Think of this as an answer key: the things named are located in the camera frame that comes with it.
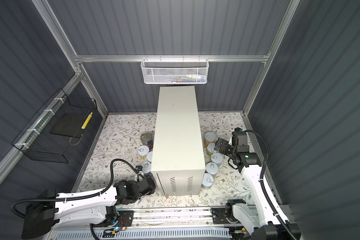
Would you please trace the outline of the teal labelled can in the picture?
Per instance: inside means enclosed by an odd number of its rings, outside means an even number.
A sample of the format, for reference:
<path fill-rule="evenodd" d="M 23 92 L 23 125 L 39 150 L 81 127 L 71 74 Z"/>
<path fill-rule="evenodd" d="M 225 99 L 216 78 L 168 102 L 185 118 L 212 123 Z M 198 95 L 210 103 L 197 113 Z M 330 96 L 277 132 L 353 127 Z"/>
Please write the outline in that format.
<path fill-rule="evenodd" d="M 210 189 L 214 184 L 214 177 L 209 173 L 204 173 L 202 180 L 202 188 Z"/>

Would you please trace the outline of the light blue labelled can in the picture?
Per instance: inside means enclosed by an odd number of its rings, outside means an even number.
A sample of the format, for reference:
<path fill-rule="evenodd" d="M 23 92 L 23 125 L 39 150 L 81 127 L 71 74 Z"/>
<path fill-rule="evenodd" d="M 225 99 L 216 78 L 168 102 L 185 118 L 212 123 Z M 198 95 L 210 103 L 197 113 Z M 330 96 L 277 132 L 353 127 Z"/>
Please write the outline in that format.
<path fill-rule="evenodd" d="M 142 168 L 143 168 L 143 174 L 144 176 L 149 176 L 151 173 L 151 167 L 152 167 L 152 163 L 151 162 L 143 162 L 141 164 Z"/>

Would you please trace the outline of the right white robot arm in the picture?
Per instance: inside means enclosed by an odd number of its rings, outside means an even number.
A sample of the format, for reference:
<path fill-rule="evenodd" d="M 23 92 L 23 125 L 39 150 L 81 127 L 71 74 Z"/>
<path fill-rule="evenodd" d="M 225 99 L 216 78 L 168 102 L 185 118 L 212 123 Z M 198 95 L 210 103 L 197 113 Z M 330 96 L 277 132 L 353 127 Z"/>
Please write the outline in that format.
<path fill-rule="evenodd" d="M 251 211 L 244 200 L 229 200 L 224 214 L 218 216 L 214 222 L 240 223 L 248 233 L 249 240 L 299 240 L 302 236 L 300 228 L 291 223 L 282 211 L 266 180 L 268 156 L 261 160 L 256 153 L 250 152 L 249 133 L 261 138 L 253 130 L 235 128 L 231 140 L 218 138 L 214 149 L 227 156 L 228 165 L 242 174 L 251 191 L 257 212 Z"/>

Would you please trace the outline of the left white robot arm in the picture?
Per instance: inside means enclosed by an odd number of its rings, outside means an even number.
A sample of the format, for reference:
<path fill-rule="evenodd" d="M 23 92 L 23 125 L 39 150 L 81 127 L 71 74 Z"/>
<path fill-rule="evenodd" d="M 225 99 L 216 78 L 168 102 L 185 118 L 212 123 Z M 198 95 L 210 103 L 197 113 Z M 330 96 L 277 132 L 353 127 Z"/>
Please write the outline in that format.
<path fill-rule="evenodd" d="M 24 220 L 23 240 L 41 237 L 58 228 L 78 227 L 83 224 L 98 239 L 96 228 L 112 233 L 126 229 L 131 222 L 121 216 L 116 207 L 135 203 L 155 192 L 152 177 L 133 168 L 136 180 L 114 182 L 114 163 L 131 164 L 123 159 L 110 163 L 110 181 L 105 188 L 81 193 L 57 193 L 48 190 L 36 198 L 21 199 L 11 205 L 11 212 Z"/>

